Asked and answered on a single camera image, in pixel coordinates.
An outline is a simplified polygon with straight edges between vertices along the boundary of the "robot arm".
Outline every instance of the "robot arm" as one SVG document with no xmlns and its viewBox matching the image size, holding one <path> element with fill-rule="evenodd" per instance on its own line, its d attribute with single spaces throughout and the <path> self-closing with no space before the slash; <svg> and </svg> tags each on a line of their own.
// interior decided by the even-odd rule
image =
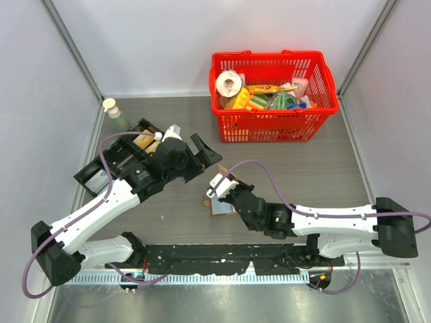
<svg viewBox="0 0 431 323">
<path fill-rule="evenodd" d="M 191 137 L 199 150 L 194 155 L 178 131 L 175 131 L 175 127 L 166 131 L 153 154 L 142 153 L 137 157 L 133 154 L 134 159 L 128 157 L 130 162 L 115 176 L 112 191 L 106 199 L 102 193 L 62 220 L 51 225 L 41 221 L 33 226 L 32 251 L 35 252 L 56 231 L 104 201 L 97 209 L 59 234 L 37 256 L 36 259 L 52 286 L 68 282 L 82 268 L 108 262 L 137 266 L 142 261 L 144 249 L 132 233 L 125 232 L 110 240 L 87 242 L 87 239 L 115 217 L 161 192 L 172 180 L 181 177 L 187 183 L 222 160 L 196 134 Z"/>
<path fill-rule="evenodd" d="M 222 179 L 218 174 L 210 182 L 209 198 Z M 376 205 L 347 209 L 315 209 L 291 205 L 295 210 L 310 213 L 303 216 L 282 203 L 267 203 L 256 197 L 254 186 L 229 175 L 216 188 L 218 200 L 234 206 L 249 230 L 262 231 L 274 239 L 308 236 L 307 250 L 311 256 L 328 259 L 347 253 L 381 250 L 384 254 L 400 258 L 418 256 L 413 219 L 411 217 L 346 218 L 346 215 L 365 215 L 391 211 L 407 211 L 388 198 L 377 198 Z M 319 217 L 331 214 L 334 218 Z"/>
</svg>

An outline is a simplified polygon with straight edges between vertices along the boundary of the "white cable carrier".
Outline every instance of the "white cable carrier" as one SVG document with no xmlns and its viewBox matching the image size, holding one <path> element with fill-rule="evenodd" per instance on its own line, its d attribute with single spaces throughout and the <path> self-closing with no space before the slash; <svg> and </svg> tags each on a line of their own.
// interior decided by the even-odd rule
<svg viewBox="0 0 431 323">
<path fill-rule="evenodd" d="M 151 281 L 161 275 L 146 274 L 145 279 Z M 121 282 L 121 276 L 114 271 L 87 271 L 80 272 L 65 285 L 136 285 L 132 282 Z M 254 272 L 245 272 L 242 275 L 216 276 L 216 275 L 168 275 L 157 285 L 268 285 L 268 284 L 304 284 L 310 283 L 308 271 L 301 271 L 297 275 L 256 275 Z"/>
</svg>

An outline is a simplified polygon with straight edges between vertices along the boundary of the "bottle cap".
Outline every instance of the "bottle cap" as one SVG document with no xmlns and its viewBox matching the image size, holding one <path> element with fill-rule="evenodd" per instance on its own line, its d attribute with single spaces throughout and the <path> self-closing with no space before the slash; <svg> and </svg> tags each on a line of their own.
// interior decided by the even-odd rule
<svg viewBox="0 0 431 323">
<path fill-rule="evenodd" d="M 112 98 L 103 100 L 103 111 L 107 112 L 109 117 L 118 118 L 121 114 L 120 109 L 115 105 L 115 100 Z"/>
</svg>

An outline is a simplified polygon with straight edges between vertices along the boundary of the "white wall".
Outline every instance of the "white wall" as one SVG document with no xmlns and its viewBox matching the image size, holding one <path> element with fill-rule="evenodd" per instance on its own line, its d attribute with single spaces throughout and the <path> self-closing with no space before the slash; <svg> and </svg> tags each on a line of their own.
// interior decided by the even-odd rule
<svg viewBox="0 0 431 323">
<path fill-rule="evenodd" d="M 208 92 L 220 51 L 320 50 L 338 85 L 385 0 L 54 0 L 105 95 Z"/>
<path fill-rule="evenodd" d="M 0 321 L 29 323 L 30 228 L 70 212 L 98 104 L 39 1 L 2 2 L 0 48 Z"/>
<path fill-rule="evenodd" d="M 374 195 L 389 196 L 412 211 L 428 214 L 431 214 L 430 12 L 430 1 L 400 1 L 345 96 Z M 431 231 L 418 235 L 417 239 L 419 258 L 411 263 L 420 281 L 422 299 L 428 296 L 425 303 L 428 306 Z"/>
</svg>

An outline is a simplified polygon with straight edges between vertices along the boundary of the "package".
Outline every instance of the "package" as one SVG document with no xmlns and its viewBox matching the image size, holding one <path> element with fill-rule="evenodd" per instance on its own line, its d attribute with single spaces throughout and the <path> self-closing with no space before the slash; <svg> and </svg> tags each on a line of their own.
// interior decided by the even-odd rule
<svg viewBox="0 0 431 323">
<path fill-rule="evenodd" d="M 228 103 L 224 106 L 224 110 L 229 110 L 229 109 L 233 109 L 234 108 L 234 104 L 236 102 L 236 99 L 238 98 L 239 94 L 236 94 L 235 96 L 232 96 Z"/>
<path fill-rule="evenodd" d="M 240 93 L 238 93 L 232 109 L 235 109 L 235 110 L 245 109 L 248 101 L 250 100 L 250 97 L 251 97 L 251 93 L 245 87 L 243 87 Z"/>
<path fill-rule="evenodd" d="M 224 175 L 228 169 L 225 168 L 222 164 L 217 164 L 220 170 L 220 173 Z M 230 173 L 232 179 L 238 180 L 233 173 Z M 203 204 L 206 207 L 209 207 L 209 216 L 213 217 L 216 215 L 237 215 L 238 213 L 235 211 L 233 205 L 225 202 L 220 202 L 217 197 L 214 195 L 211 199 L 205 194 L 202 197 Z"/>
<path fill-rule="evenodd" d="M 295 108 L 305 109 L 306 103 L 288 93 L 277 92 L 273 94 L 273 97 L 268 101 L 265 108 L 269 110 L 292 110 Z"/>
<path fill-rule="evenodd" d="M 311 105 L 311 101 L 310 101 L 310 98 L 308 97 L 308 96 L 303 96 L 302 98 L 301 98 L 301 100 L 303 101 L 303 102 L 305 102 L 305 104 L 306 104 L 306 108 L 312 108 L 312 105 Z"/>
<path fill-rule="evenodd" d="M 245 83 L 245 74 L 244 73 L 239 73 L 238 75 L 241 77 L 242 86 L 246 86 L 246 83 Z"/>
<path fill-rule="evenodd" d="M 296 89 L 296 87 L 280 87 L 276 85 L 248 85 L 245 87 L 250 93 L 253 94 L 269 94 L 274 92 L 289 92 Z"/>
<path fill-rule="evenodd" d="M 289 82 L 287 82 L 287 83 L 281 84 L 281 85 L 280 85 L 280 87 L 283 87 L 283 88 L 285 88 L 285 89 L 290 89 L 290 88 L 292 87 L 292 85 L 291 85 Z M 289 93 L 291 96 L 296 97 L 296 96 L 295 96 L 295 92 L 294 92 L 294 91 L 289 91 L 288 93 Z"/>
<path fill-rule="evenodd" d="M 155 140 L 150 146 L 147 147 L 147 149 L 145 150 L 146 153 L 154 153 L 156 152 L 157 146 L 161 144 L 161 141 L 159 140 Z"/>
<path fill-rule="evenodd" d="M 144 130 L 145 133 L 150 133 L 151 131 L 149 131 L 148 129 Z M 139 146 L 139 148 L 144 149 L 148 147 L 148 145 L 154 140 L 154 138 L 152 136 L 147 136 L 147 135 L 139 135 L 137 136 L 133 142 L 134 144 L 136 144 L 137 146 Z"/>
<path fill-rule="evenodd" d="M 297 98 L 302 98 L 305 95 L 305 91 L 308 87 L 308 80 L 301 77 L 293 77 L 291 82 L 292 86 L 297 88 L 294 90 L 295 96 Z"/>
<path fill-rule="evenodd" d="M 264 110 L 267 102 L 267 96 L 263 94 L 252 94 L 245 108 L 246 110 Z"/>
</svg>

